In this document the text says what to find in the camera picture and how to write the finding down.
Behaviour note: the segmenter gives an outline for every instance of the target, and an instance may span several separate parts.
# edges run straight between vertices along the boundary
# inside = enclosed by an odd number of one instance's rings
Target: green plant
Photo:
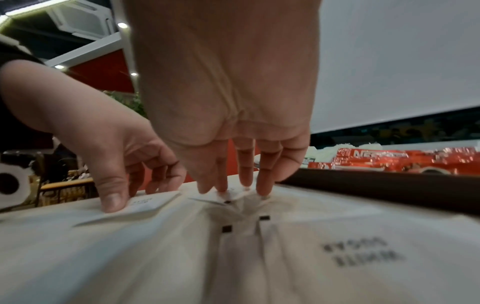
[[[143,117],[147,118],[147,113],[145,112],[144,105],[140,100],[140,94],[137,92],[134,95],[123,94],[120,92],[110,92],[104,91],[105,94],[110,96],[111,98],[115,99],[116,101],[120,102],[126,107],[134,110],[138,114],[142,115]]]

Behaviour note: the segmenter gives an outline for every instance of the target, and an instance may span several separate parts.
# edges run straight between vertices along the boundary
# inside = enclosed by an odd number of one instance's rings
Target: hand
[[[123,209],[152,169],[147,194],[177,190],[187,174],[149,121],[59,71],[12,61],[0,71],[5,104],[23,123],[53,133],[87,164],[105,212]]]
[[[142,100],[200,193],[227,189],[227,140],[240,181],[271,192],[310,143],[319,0],[124,0]]]

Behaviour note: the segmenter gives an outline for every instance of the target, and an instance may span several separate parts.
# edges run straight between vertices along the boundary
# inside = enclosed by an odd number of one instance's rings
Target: white wall
[[[324,0],[312,133],[480,106],[480,0]]]

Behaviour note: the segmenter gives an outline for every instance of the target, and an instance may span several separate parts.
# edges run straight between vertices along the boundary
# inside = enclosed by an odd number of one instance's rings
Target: white tape roll
[[[30,195],[29,170],[0,164],[0,209],[22,204]]]

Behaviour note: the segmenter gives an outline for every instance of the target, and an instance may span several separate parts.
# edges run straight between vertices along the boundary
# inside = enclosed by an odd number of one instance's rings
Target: air conditioner
[[[77,37],[99,40],[117,31],[112,11],[86,0],[59,4],[47,13],[59,30]]]

